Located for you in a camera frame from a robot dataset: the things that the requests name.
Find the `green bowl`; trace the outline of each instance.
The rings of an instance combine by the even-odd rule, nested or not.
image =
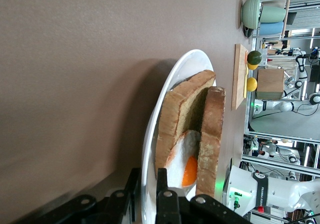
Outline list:
[[[286,15],[284,8],[264,5],[260,16],[261,23],[278,23],[283,21]]]
[[[241,8],[241,22],[245,27],[258,28],[260,0],[246,0]]]

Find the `cutting board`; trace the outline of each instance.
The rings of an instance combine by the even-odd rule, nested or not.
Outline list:
[[[247,93],[244,86],[247,78],[245,58],[248,50],[239,43],[235,47],[231,110],[236,110],[240,106]]]

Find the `wooden box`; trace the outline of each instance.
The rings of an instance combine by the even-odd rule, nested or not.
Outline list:
[[[278,100],[284,91],[284,69],[259,69],[257,99]]]

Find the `toast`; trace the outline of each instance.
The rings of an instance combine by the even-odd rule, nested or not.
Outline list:
[[[215,195],[226,91],[210,87],[203,112],[195,194]]]
[[[165,166],[171,149],[182,133],[201,130],[208,88],[215,78],[216,73],[204,70],[165,95],[155,148],[155,170]]]

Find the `egg yolk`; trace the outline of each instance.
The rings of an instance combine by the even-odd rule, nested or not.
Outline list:
[[[189,157],[183,174],[182,186],[192,185],[197,179],[198,161],[194,156]]]

